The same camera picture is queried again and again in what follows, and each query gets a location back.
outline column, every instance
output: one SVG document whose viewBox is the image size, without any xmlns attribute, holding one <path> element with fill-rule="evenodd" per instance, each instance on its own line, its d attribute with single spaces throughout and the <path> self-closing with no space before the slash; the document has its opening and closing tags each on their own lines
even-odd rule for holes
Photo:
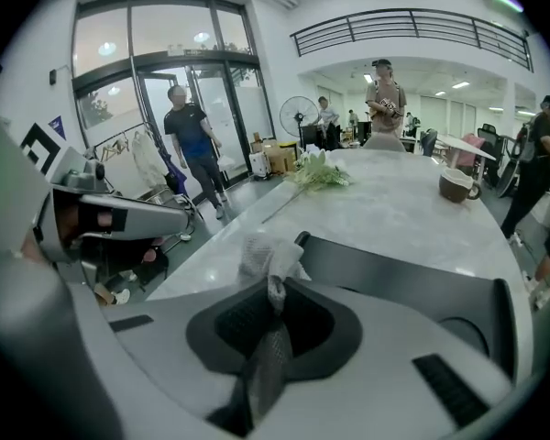
<svg viewBox="0 0 550 440">
<path fill-rule="evenodd" d="M 507 80 L 505 95 L 503 95 L 503 112 L 501 113 L 501 125 L 497 126 L 497 133 L 503 136 L 513 137 L 513 119 L 515 118 L 515 82 Z"/>
</svg>

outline black t-shirt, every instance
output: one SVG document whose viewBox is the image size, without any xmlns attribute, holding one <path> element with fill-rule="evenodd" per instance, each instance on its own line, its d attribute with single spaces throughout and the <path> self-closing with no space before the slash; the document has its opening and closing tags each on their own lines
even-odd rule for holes
<svg viewBox="0 0 550 440">
<path fill-rule="evenodd" d="M 201 157 L 212 153 L 210 138 L 200 122 L 205 112 L 197 104 L 186 104 L 181 110 L 171 109 L 163 122 L 165 135 L 175 134 L 185 158 Z"/>
<path fill-rule="evenodd" d="M 534 161 L 544 171 L 550 172 L 550 154 L 542 144 L 543 137 L 550 137 L 550 119 L 544 113 L 540 113 L 533 120 L 530 130 L 530 139 L 533 140 L 535 146 Z"/>
</svg>

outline white shirt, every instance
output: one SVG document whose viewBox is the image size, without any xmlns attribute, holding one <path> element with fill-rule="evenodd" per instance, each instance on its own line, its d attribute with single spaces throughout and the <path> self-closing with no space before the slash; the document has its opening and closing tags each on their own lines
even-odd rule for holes
<svg viewBox="0 0 550 440">
<path fill-rule="evenodd" d="M 334 125 L 340 126 L 340 117 L 338 117 L 338 113 L 330 104 L 326 107 L 326 109 L 320 109 L 320 117 L 322 118 L 325 127 L 327 127 L 335 117 L 336 121 L 334 122 Z"/>
</svg>

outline brown mug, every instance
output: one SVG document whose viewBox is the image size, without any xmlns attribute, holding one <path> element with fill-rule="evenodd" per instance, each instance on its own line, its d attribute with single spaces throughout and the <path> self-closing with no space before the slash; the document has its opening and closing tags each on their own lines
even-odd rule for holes
<svg viewBox="0 0 550 440">
<path fill-rule="evenodd" d="M 442 172 L 438 187 L 440 195 L 455 204 L 460 204 L 465 199 L 474 201 L 482 193 L 479 184 L 473 181 L 470 176 L 467 176 L 461 170 L 454 170 L 452 168 L 446 168 Z"/>
</svg>

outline blue t-shirt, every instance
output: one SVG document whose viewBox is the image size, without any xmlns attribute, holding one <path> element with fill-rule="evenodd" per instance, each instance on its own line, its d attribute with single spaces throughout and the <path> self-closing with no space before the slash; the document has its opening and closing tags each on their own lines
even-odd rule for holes
<svg viewBox="0 0 550 440">
<path fill-rule="evenodd" d="M 165 115 L 165 135 L 177 136 L 181 152 L 186 159 L 212 153 L 210 138 L 200 124 L 205 118 L 205 112 L 197 104 L 186 104 L 179 111 L 171 109 Z"/>
</svg>

